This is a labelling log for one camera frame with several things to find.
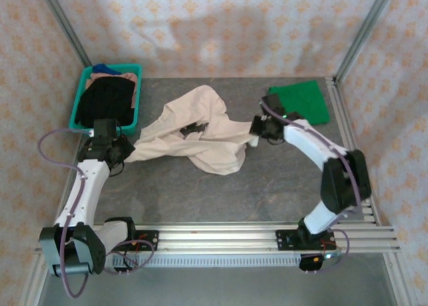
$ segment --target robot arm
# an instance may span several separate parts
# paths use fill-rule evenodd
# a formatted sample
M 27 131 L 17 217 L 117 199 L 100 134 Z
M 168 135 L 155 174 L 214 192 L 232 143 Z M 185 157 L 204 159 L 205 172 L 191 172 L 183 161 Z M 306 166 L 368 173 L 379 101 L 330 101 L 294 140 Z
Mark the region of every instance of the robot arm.
M 263 102 L 279 117 L 288 118 L 294 124 L 280 122 L 264 111 L 256 116 L 250 133 L 265 139 L 284 140 L 301 150 L 322 171 L 321 201 L 315 209 L 298 224 L 298 238 L 293 241 L 311 243 L 319 240 L 347 210 L 358 205 L 348 172 L 345 171 L 339 154 L 348 162 L 358 184 L 362 200 L 371 195 L 370 182 L 364 155 L 360 150 L 347 150 L 320 135 L 307 120 L 297 113 L 286 114 L 277 95 L 266 96 Z
M 110 218 L 97 232 L 93 231 L 96 205 L 101 189 L 111 169 L 129 156 L 134 147 L 117 136 L 115 120 L 96 120 L 94 135 L 81 149 L 78 168 L 68 201 L 53 227 L 42 229 L 39 241 L 52 275 L 61 276 L 60 237 L 76 198 L 79 197 L 81 178 L 85 185 L 67 229 L 64 262 L 66 273 L 101 273 L 106 255 L 120 242 L 134 239 L 135 225 L 130 217 Z

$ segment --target blue cloth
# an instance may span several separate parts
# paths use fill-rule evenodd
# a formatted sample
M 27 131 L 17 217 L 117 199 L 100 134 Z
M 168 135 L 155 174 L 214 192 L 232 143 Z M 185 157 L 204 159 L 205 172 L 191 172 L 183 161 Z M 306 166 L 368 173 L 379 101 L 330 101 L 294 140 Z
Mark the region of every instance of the blue cloth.
M 92 67 L 92 73 L 107 73 L 111 75 L 119 75 L 122 74 L 122 72 L 110 69 L 107 65 L 104 63 L 96 64 Z

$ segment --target black cloth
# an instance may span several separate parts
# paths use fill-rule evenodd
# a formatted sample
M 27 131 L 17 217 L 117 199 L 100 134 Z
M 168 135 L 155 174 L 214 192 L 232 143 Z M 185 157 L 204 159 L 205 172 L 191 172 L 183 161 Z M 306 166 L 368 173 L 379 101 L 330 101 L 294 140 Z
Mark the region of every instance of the black cloth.
M 131 124 L 134 87 L 135 83 L 125 78 L 98 78 L 80 97 L 74 122 L 87 128 L 93 128 L 96 119 L 117 119 L 121 126 Z

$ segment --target plastic basket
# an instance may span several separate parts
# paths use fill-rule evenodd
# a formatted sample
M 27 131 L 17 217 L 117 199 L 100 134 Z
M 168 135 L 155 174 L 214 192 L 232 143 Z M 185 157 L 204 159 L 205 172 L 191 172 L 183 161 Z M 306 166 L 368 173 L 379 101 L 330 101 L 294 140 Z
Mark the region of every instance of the plastic basket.
M 132 72 L 132 73 L 136 74 L 136 76 L 138 77 L 137 86 L 136 86 L 134 119 L 129 126 L 123 126 L 122 127 L 123 133 L 126 134 L 127 136 L 131 136 L 131 135 L 135 134 L 135 132 L 136 132 L 136 124 L 138 121 L 138 109 L 140 107 L 140 89 L 141 89 L 142 66 L 139 64 L 136 64 L 136 63 L 108 64 L 107 66 L 110 69 L 113 69 L 113 70 L 116 70 L 116 71 L 119 71 L 122 73 Z M 82 76 L 80 77 L 78 92 L 76 94 L 76 99 L 74 100 L 72 116 L 71 116 L 70 122 L 68 124 L 69 128 L 90 130 L 90 128 L 85 128 L 80 123 L 75 124 L 74 118 L 76 117 L 76 112 L 78 111 L 78 104 L 80 101 L 80 96 L 86 90 L 85 89 L 86 80 L 90 79 L 91 74 L 92 74 L 92 67 L 87 67 L 82 72 Z

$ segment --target beige pants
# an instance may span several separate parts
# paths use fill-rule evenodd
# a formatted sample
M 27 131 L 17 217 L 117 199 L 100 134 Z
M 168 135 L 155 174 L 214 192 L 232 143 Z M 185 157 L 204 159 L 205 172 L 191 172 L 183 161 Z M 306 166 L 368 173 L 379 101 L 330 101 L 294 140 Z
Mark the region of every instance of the beige pants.
M 208 126 L 184 137 L 180 129 L 194 122 Z M 242 167 L 245 144 L 257 146 L 258 137 L 249 134 L 250 126 L 251 122 L 229 120 L 214 89 L 200 86 L 164 106 L 159 119 L 141 130 L 136 149 L 125 162 L 187 156 L 205 172 L 231 174 Z

